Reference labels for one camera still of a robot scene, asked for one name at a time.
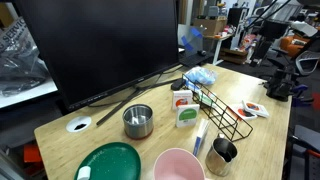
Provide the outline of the white book orange circle upright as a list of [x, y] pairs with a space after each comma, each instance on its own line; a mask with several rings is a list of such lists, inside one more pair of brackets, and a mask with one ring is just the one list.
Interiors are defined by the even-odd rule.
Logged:
[[180, 105], [189, 105], [192, 103], [193, 93], [191, 90], [180, 90], [173, 92], [172, 109], [176, 110]]

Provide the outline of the white blue transport book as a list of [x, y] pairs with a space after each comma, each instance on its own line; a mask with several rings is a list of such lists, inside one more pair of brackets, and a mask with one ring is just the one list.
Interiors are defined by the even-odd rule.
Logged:
[[191, 91], [193, 91], [193, 92], [196, 92], [196, 93], [198, 93], [198, 92], [201, 91], [201, 89], [200, 89], [197, 85], [195, 85], [193, 82], [191, 82], [191, 81], [187, 81], [187, 82], [186, 82], [186, 87], [187, 87], [189, 90], [191, 90]]

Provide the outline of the white green vegetables book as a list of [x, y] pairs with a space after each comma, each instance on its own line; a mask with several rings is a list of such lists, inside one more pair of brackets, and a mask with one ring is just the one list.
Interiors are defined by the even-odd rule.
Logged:
[[204, 103], [205, 105], [212, 106], [214, 104], [213, 100], [202, 92], [198, 93], [198, 98], [199, 98], [199, 101]]

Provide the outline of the abc book red black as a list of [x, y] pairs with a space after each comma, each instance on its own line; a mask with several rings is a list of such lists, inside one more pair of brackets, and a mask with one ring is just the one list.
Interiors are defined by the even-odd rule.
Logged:
[[232, 104], [229, 106], [229, 109], [241, 120], [253, 120], [257, 118], [255, 114], [246, 111], [242, 104]]

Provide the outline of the black power adapter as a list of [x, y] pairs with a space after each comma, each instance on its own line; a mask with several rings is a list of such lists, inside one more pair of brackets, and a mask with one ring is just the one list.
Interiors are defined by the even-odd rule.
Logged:
[[171, 89], [173, 91], [180, 90], [184, 86], [184, 84], [185, 84], [184, 79], [178, 79], [171, 84]]

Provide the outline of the steel tin with brown base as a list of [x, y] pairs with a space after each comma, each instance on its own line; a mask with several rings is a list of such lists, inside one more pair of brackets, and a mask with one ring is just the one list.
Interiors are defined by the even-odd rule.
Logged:
[[124, 131], [131, 139], [143, 139], [149, 136], [154, 128], [153, 110], [145, 104], [129, 106], [122, 116]]

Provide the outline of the blue white plastic bag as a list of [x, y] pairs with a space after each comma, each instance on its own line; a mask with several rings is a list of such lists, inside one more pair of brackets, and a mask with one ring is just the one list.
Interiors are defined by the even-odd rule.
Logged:
[[196, 66], [185, 73], [185, 76], [192, 82], [198, 82], [204, 85], [211, 85], [217, 79], [215, 71]]

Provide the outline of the pink bowl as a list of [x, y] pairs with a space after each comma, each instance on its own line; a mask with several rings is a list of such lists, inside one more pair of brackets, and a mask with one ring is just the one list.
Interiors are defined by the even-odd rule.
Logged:
[[192, 153], [171, 148], [157, 157], [153, 180], [205, 180], [205, 174], [201, 163]]

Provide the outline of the large black computer monitor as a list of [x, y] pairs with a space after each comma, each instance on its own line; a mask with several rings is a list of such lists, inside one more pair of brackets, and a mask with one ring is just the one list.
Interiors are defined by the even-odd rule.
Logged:
[[174, 0], [16, 0], [16, 4], [70, 110], [178, 64]]

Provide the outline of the green speckled plate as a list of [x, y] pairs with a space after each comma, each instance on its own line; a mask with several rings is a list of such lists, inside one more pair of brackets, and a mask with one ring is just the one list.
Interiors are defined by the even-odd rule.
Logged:
[[91, 168], [89, 180], [140, 180], [141, 160], [134, 147], [127, 143], [112, 142], [89, 153], [78, 166]]

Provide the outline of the cardboard box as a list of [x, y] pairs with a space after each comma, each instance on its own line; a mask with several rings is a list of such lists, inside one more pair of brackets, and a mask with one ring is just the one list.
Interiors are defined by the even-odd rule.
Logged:
[[224, 30], [227, 24], [226, 19], [195, 19], [195, 26], [203, 26], [206, 30], [203, 32], [204, 36], [215, 36]]

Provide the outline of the small steel pitcher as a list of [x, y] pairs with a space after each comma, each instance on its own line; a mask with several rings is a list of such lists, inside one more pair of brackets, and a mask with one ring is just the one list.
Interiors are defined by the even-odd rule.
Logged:
[[224, 177], [230, 172], [232, 162], [237, 154], [236, 146], [219, 134], [211, 143], [205, 158], [205, 164], [210, 172]]

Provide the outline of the white block on plate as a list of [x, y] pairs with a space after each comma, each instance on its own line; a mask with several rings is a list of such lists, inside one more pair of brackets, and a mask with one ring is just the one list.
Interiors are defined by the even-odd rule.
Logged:
[[89, 180], [91, 175], [91, 168], [89, 166], [83, 166], [79, 169], [77, 180]]

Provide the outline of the grey plastic bag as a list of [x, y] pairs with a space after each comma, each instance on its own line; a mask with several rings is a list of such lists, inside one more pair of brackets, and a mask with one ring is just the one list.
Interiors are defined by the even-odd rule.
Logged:
[[22, 17], [0, 35], [0, 95], [9, 97], [44, 83], [48, 70]]

